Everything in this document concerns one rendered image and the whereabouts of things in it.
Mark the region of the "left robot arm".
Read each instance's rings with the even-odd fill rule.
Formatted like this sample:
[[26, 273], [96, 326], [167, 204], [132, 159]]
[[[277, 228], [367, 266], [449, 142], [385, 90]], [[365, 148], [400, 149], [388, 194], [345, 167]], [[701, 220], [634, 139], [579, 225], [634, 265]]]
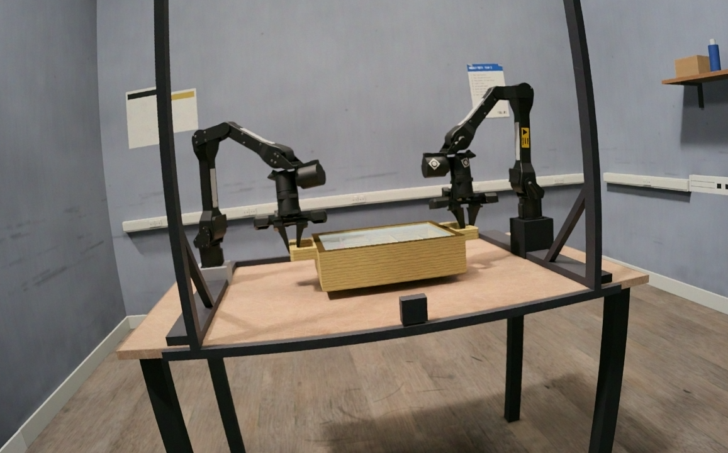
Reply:
[[193, 244], [199, 249], [201, 269], [221, 267], [225, 261], [220, 243], [223, 243], [228, 225], [227, 215], [221, 214], [219, 210], [215, 157], [219, 152], [220, 141], [227, 138], [258, 153], [271, 167], [285, 169], [278, 172], [272, 170], [268, 175], [269, 179], [274, 181], [276, 179], [276, 193], [287, 190], [298, 191], [298, 186], [301, 186], [301, 189], [314, 188], [325, 184], [327, 180], [320, 159], [303, 163], [295, 156], [292, 147], [265, 140], [245, 127], [237, 125], [235, 121], [223, 121], [219, 125], [196, 131], [192, 143], [194, 153], [199, 159], [203, 212], [199, 219], [199, 234], [195, 236]]

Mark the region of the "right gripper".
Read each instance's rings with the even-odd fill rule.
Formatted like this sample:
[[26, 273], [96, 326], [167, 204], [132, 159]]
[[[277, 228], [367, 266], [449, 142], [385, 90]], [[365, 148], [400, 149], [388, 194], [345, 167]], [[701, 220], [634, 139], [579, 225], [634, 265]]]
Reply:
[[[461, 204], [468, 204], [468, 225], [475, 226], [479, 209], [483, 208], [481, 204], [499, 203], [499, 200], [496, 193], [483, 193], [480, 194], [479, 197], [476, 197], [473, 192], [473, 181], [474, 179], [472, 174], [456, 175], [452, 177], [450, 183], [452, 184], [454, 199], [448, 199], [447, 197], [430, 199], [429, 209], [434, 210], [434, 208], [441, 209], [448, 207], [448, 210], [455, 215], [461, 230], [463, 230], [466, 229], [466, 227], [464, 220], [464, 208], [461, 208]], [[467, 197], [471, 200], [466, 200], [466, 198], [463, 197]], [[462, 199], [462, 201], [457, 201], [457, 199]]]

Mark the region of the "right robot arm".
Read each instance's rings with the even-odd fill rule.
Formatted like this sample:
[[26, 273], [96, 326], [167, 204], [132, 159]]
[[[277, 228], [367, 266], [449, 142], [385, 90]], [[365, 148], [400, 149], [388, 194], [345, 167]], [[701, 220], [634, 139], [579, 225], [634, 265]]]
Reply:
[[[519, 198], [518, 217], [523, 220], [543, 219], [542, 200], [545, 191], [537, 184], [531, 163], [530, 111], [534, 103], [534, 89], [523, 82], [513, 86], [493, 86], [468, 114], [466, 120], [455, 126], [445, 137], [445, 144], [439, 153], [422, 153], [422, 175], [424, 178], [451, 177], [472, 174], [469, 159], [476, 157], [468, 150], [475, 138], [477, 127], [492, 111], [497, 101], [508, 101], [515, 121], [515, 166], [508, 168], [508, 182]], [[501, 99], [502, 98], [502, 99]], [[507, 99], [506, 99], [507, 98]], [[449, 149], [449, 150], [442, 150]], [[442, 153], [441, 153], [442, 152]], [[455, 157], [447, 157], [455, 155]], [[528, 197], [529, 195], [529, 197]]]

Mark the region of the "wooden maze board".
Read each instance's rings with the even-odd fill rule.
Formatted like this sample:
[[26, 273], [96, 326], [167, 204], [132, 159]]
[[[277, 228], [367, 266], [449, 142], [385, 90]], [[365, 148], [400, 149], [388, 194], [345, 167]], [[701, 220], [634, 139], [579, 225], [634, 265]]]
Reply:
[[382, 286], [467, 273], [466, 241], [479, 240], [479, 230], [465, 227], [419, 221], [333, 230], [301, 238], [299, 249], [289, 240], [289, 249], [291, 261], [315, 261], [323, 292]]

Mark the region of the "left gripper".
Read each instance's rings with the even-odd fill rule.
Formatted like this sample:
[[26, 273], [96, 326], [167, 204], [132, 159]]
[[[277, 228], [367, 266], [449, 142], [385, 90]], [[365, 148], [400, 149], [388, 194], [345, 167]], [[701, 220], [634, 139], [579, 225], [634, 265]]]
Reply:
[[298, 191], [295, 190], [287, 190], [277, 193], [277, 208], [279, 217], [269, 218], [269, 215], [255, 216], [254, 228], [256, 230], [263, 230], [269, 228], [270, 225], [274, 225], [274, 230], [278, 230], [279, 234], [281, 233], [280, 235], [283, 236], [282, 238], [289, 254], [291, 254], [291, 249], [289, 249], [285, 223], [296, 223], [296, 249], [299, 249], [301, 241], [300, 236], [301, 233], [303, 233], [302, 230], [307, 228], [307, 221], [311, 221], [314, 224], [327, 222], [327, 211], [325, 209], [311, 210], [311, 214], [301, 215], [300, 195], [298, 194]]

